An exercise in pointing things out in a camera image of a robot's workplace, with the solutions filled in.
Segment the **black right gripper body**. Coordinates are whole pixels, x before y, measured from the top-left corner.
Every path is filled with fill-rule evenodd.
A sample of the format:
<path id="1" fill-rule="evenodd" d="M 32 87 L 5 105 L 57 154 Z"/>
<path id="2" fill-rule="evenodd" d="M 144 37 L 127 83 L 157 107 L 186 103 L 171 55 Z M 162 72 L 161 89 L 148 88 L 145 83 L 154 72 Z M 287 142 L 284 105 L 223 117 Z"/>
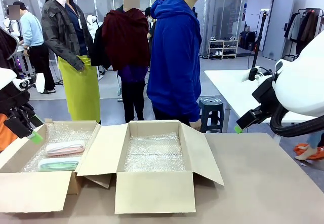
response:
<path id="1" fill-rule="evenodd" d="M 273 79 L 267 78 L 252 93 L 252 96 L 261 104 L 263 110 L 275 110 L 277 107 L 277 98 L 272 86 Z"/>

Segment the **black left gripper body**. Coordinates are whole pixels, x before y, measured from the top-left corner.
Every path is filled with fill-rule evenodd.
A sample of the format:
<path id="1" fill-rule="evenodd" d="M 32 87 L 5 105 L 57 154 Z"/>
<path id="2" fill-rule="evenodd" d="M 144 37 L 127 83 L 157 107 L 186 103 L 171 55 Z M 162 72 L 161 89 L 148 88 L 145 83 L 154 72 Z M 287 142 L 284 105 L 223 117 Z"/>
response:
<path id="1" fill-rule="evenodd" d="M 28 103 L 29 99 L 30 94 L 27 91 L 16 89 L 1 90 L 1 114 L 8 116 L 10 109 Z"/>

